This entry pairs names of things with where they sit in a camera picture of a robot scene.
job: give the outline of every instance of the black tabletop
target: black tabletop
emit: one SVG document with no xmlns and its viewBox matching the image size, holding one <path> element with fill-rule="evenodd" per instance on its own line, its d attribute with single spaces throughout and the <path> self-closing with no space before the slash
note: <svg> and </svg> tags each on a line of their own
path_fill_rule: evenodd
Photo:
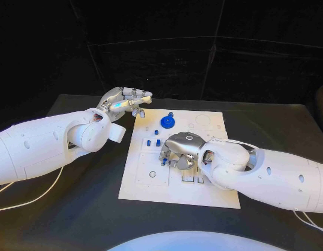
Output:
<svg viewBox="0 0 323 251">
<path fill-rule="evenodd" d="M 95 107 L 101 97 L 61 95 L 49 116 Z M 231 139 L 290 152 L 323 163 L 323 133 L 303 105 L 265 105 L 154 99 L 144 108 L 220 111 Z M 64 168 L 59 181 L 35 203 L 0 212 L 0 249 L 104 250 L 144 235 L 167 231 L 233 234 L 287 250 L 321 250 L 323 232 L 294 213 L 239 194 L 241 209 L 118 199 L 134 117 L 123 142 L 108 141 L 97 153 Z M 0 208 L 36 198 L 59 170 L 16 182 L 0 194 Z M 323 226 L 323 214 L 310 214 Z"/>
</svg>

